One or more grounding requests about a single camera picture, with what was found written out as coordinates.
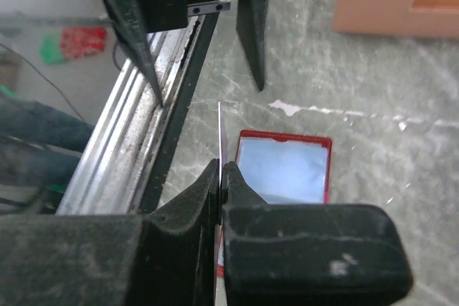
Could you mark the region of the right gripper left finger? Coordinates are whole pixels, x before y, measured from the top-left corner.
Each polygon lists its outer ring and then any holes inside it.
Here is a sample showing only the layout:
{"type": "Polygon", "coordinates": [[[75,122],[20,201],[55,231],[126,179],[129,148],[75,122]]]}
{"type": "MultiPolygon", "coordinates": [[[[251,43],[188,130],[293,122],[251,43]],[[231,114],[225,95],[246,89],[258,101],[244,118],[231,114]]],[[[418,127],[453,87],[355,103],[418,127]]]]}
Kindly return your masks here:
{"type": "Polygon", "coordinates": [[[219,162],[149,215],[1,218],[3,305],[213,305],[219,162]]]}

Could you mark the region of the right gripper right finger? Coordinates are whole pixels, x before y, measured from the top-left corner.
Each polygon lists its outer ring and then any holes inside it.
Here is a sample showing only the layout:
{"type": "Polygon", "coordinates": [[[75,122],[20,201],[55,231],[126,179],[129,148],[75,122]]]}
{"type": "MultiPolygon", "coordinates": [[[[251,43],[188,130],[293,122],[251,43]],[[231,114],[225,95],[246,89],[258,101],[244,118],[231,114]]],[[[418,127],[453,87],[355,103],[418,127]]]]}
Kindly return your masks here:
{"type": "Polygon", "coordinates": [[[370,204],[264,202],[224,167],[228,305],[392,305],[413,286],[394,222],[370,204]]]}

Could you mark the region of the red leather card holder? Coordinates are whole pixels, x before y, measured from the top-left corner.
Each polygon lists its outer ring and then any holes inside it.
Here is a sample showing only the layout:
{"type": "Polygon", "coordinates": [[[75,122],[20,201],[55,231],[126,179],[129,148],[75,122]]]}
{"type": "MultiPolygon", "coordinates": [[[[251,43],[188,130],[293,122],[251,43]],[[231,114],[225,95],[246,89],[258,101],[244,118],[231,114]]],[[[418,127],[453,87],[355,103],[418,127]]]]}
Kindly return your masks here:
{"type": "Polygon", "coordinates": [[[326,204],[331,151],[327,137],[242,130],[235,162],[269,204],[326,204]]]}

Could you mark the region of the white magnetic stripe card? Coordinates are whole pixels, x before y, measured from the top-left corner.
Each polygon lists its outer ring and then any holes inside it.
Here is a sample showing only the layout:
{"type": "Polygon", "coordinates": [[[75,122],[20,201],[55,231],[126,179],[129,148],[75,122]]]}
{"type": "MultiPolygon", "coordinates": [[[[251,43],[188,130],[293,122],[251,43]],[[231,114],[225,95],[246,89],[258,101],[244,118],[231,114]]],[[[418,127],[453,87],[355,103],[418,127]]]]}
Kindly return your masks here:
{"type": "Polygon", "coordinates": [[[222,204],[225,202],[226,196],[223,191],[223,174],[224,166],[228,162],[228,150],[227,150],[227,134],[224,127],[224,117],[223,117],[223,107],[222,103],[219,101],[218,105],[218,143],[219,143],[219,189],[217,192],[218,202],[217,202],[217,219],[219,220],[219,225],[217,227],[216,234],[216,247],[217,249],[214,258],[216,259],[215,263],[215,292],[214,292],[214,304],[217,304],[217,293],[218,293],[218,281],[219,278],[222,278],[224,275],[224,260],[223,260],[223,227],[222,227],[222,204]]]}

